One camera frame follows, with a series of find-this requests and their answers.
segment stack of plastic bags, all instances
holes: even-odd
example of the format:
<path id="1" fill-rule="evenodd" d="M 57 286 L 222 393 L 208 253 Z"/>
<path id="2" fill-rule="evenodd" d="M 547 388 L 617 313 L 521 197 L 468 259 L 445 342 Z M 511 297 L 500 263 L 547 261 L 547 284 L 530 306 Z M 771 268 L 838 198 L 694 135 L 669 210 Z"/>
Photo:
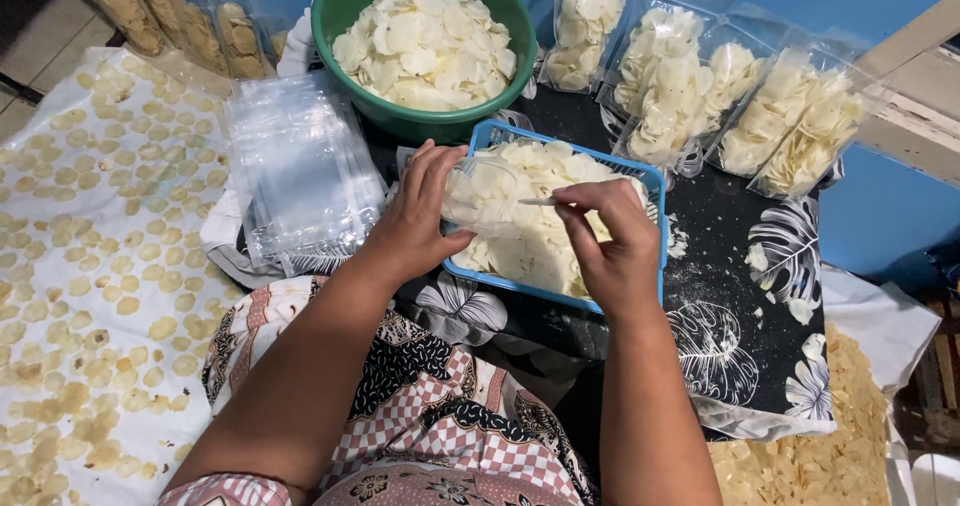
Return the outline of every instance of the stack of plastic bags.
<path id="1" fill-rule="evenodd" d="M 293 276 L 346 258 L 380 217 L 386 185 L 349 103 L 325 71 L 234 83 L 230 164 L 254 266 Z"/>

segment green plastic basin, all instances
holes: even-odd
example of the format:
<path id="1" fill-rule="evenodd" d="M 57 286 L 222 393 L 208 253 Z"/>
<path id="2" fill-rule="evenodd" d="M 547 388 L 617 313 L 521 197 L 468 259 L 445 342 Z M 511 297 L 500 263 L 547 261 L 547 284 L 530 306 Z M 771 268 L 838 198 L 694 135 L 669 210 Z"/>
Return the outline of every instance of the green plastic basin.
<path id="1" fill-rule="evenodd" d="M 333 59 L 331 46 L 338 35 L 346 32 L 360 16 L 360 11 L 374 0 L 313 0 L 311 26 L 314 42 L 323 63 L 346 90 L 353 105 L 381 129 L 404 140 L 422 143 L 434 139 L 438 144 L 452 144 L 469 138 L 474 123 L 485 119 L 514 102 L 533 72 L 537 54 L 534 28 L 521 0 L 481 0 L 489 8 L 494 21 L 510 30 L 508 47 L 516 55 L 516 74 L 497 97 L 466 110 L 427 112 L 413 110 L 385 101 L 357 86 Z"/>

